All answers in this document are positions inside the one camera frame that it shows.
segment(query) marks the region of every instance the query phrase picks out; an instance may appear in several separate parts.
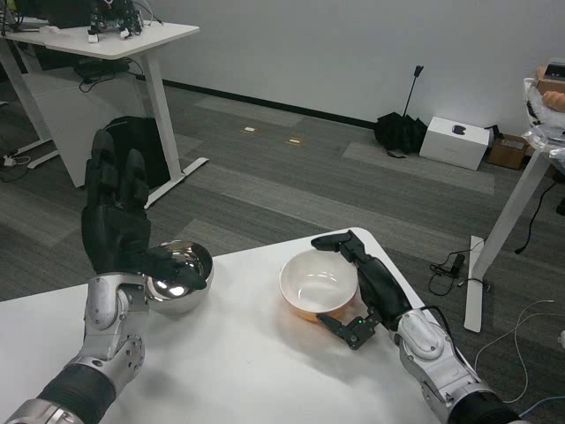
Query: desk leg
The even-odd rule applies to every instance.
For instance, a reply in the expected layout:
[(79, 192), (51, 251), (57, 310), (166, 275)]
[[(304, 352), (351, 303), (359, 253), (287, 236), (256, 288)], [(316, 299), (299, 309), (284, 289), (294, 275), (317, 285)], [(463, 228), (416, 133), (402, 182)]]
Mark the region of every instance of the desk leg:
[(27, 54), (18, 46), (17, 43), (16, 44), (16, 48), (18, 50), (19, 53), (19, 57), (21, 58), (21, 61), (24, 63), (24, 66), (26, 67), (28, 72), (43, 72), (43, 69), (41, 68), (41, 64), (39, 63), (39, 59), (32, 53), (27, 52)]
[(141, 65), (145, 73), (147, 91), (149, 92), (151, 105), (153, 106), (153, 113), (157, 122), (157, 128), (159, 129), (159, 135), (161, 136), (162, 150), (165, 154), (165, 160), (167, 161), (170, 174), (170, 181), (159, 187), (149, 196), (149, 201), (146, 205), (146, 208), (149, 208), (171, 188), (206, 163), (208, 159), (201, 157), (184, 170), (180, 169), (177, 142), (175, 141), (173, 125), (170, 122), (167, 97), (165, 96), (165, 89), (162, 85), (161, 69), (154, 49), (148, 50), (141, 56)]
[[(488, 240), (484, 245), (477, 246), (475, 252), (470, 254), (469, 278), (483, 281), (486, 271), (493, 264), (541, 179), (546, 175), (549, 164), (549, 161), (539, 151), (533, 154), (528, 167), (488, 236)], [(476, 246), (480, 241), (480, 238), (471, 237), (470, 248)], [(483, 284), (476, 280), (471, 280), (467, 284), (467, 308), (464, 327), (479, 333), (482, 322)]]
[[(19, 70), (18, 63), (14, 58), (13, 54), (11, 53), (10, 46), (8, 46), (8, 42), (4, 39), (0, 39), (0, 63), (4, 67), (8, 78), (10, 79), (11, 84), (18, 95), (19, 100), (21, 101), (24, 110), (26, 111), (29, 120), (31, 121), (32, 125), (34, 126), (37, 135), (39, 135), (39, 141), (36, 141), (32, 144), (22, 147), (16, 152), (16, 155), (20, 155), (32, 148), (37, 148), (42, 144), (45, 144), (51, 141), (51, 135), (49, 133), (49, 129), (43, 120), (43, 116), (37, 103), (35, 102), (34, 97), (29, 92), (27, 88), (26, 82), (21, 76), (21, 72)], [(35, 168), (38, 164), (47, 161), (53, 157), (56, 157), (58, 152), (51, 152), (44, 157), (29, 163), (27, 166), (28, 168)]]

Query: white cable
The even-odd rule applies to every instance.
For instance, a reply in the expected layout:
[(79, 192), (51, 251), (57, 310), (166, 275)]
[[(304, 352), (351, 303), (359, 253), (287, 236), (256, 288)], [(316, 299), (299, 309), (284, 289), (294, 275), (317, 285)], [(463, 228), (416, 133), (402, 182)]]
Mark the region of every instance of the white cable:
[(545, 399), (541, 399), (540, 401), (536, 402), (533, 406), (529, 407), (523, 413), (521, 413), (520, 418), (525, 417), (529, 413), (533, 413), (534, 409), (536, 409), (538, 406), (550, 400), (565, 400), (565, 396), (553, 396), (553, 397), (546, 397)]
[(526, 368), (525, 364), (524, 364), (524, 359), (522, 358), (522, 354), (520, 353), (520, 348), (518, 346), (518, 339), (517, 339), (517, 332), (518, 329), (520, 328), (520, 326), (522, 324), (524, 324), (526, 321), (528, 321), (530, 318), (533, 318), (534, 316), (540, 316), (540, 315), (551, 315), (551, 316), (565, 316), (565, 314), (551, 314), (551, 313), (536, 313), (536, 314), (531, 314), (529, 316), (527, 316), (526, 318), (524, 318), (522, 320), (522, 316), (524, 315), (524, 313), (530, 309), (531, 307), (539, 304), (539, 303), (554, 303), (554, 300), (539, 300), (537, 302), (532, 303), (531, 305), (527, 306), (521, 313), (520, 316), (518, 317), (518, 321), (516, 323), (516, 326), (510, 330), (509, 332), (503, 334), (502, 336), (494, 339), (494, 341), (492, 341), (489, 344), (486, 344), (485, 346), (483, 346), (481, 348), (480, 351), (478, 351), (477, 356), (475, 357), (475, 371), (477, 370), (477, 364), (478, 364), (478, 357), (480, 356), (480, 354), (489, 346), (495, 344), (496, 342), (502, 340), (504, 337), (509, 336), (510, 334), (514, 333), (514, 345), (516, 347), (516, 352), (518, 353), (518, 358), (520, 359), (520, 363), (522, 365), (522, 369), (524, 370), (524, 375), (525, 375), (525, 385), (524, 385), (524, 389), (522, 390), (522, 393), (520, 393), (520, 396), (518, 396), (516, 399), (512, 399), (512, 400), (508, 400), (508, 401), (504, 401), (505, 404), (513, 404), (515, 402), (517, 402), (518, 400), (520, 400), (524, 394), (526, 393), (526, 391), (528, 390), (528, 384), (529, 384), (529, 376), (528, 376), (528, 369)]

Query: stainless steel bowl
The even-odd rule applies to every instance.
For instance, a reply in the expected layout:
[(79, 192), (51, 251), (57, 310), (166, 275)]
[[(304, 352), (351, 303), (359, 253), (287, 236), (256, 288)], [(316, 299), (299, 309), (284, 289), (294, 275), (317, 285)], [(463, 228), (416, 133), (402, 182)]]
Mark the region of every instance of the stainless steel bowl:
[(212, 255), (204, 246), (191, 241), (171, 241), (161, 246), (172, 252), (175, 261), (194, 269), (206, 280), (206, 289), (191, 290), (179, 282), (147, 278), (146, 294), (152, 310), (161, 314), (185, 314), (197, 307), (210, 291), (214, 279)]

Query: silver robotic arm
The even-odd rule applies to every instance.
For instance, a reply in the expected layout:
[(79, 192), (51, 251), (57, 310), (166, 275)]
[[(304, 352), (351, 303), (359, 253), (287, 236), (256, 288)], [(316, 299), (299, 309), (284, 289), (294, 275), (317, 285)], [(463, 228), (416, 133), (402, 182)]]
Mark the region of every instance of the silver robotic arm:
[[(420, 383), (424, 400), (441, 423), (523, 423), (456, 354), (453, 340), (423, 311), (402, 315), (391, 338), (404, 368)], [(488, 415), (496, 417), (489, 421)]]
[(452, 337), (412, 307), (400, 284), (377, 258), (365, 252), (359, 238), (348, 231), (316, 238), (313, 247), (339, 252), (358, 269), (366, 318), (350, 324), (319, 314), (318, 319), (352, 350), (374, 335), (380, 323), (400, 350), (404, 368), (418, 381), (422, 395), (441, 424), (527, 424), (482, 382), (458, 353)]
[(103, 274), (88, 282), (80, 352), (6, 424), (96, 424), (143, 365), (145, 278)]
[(97, 276), (88, 281), (84, 342), (77, 356), (7, 424), (98, 424), (143, 365), (146, 276), (174, 282), (183, 292), (207, 286), (164, 247), (148, 248), (151, 223), (144, 207), (149, 189), (139, 152), (130, 151), (120, 167), (110, 135), (98, 132), (86, 186), (82, 240)]

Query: robot finger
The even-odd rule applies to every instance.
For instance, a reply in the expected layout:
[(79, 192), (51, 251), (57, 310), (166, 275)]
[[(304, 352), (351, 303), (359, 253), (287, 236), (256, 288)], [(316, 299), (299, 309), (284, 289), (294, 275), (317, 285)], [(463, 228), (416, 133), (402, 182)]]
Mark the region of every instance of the robot finger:
[(147, 249), (136, 256), (135, 267), (148, 276), (161, 281), (174, 282), (189, 290), (204, 290), (206, 280), (194, 269), (180, 264), (172, 253), (162, 246)]
[(87, 161), (87, 207), (114, 205), (119, 175), (116, 169), (114, 140), (108, 132), (100, 130), (94, 136), (92, 157)]
[(138, 150), (130, 150), (127, 156), (122, 182), (119, 191), (119, 201), (122, 208), (128, 212), (145, 215), (145, 205), (149, 198), (149, 186), (145, 160)]
[(342, 243), (351, 240), (351, 235), (348, 232), (342, 234), (330, 234), (329, 236), (321, 236), (312, 240), (312, 246), (316, 250), (325, 252), (338, 252)]

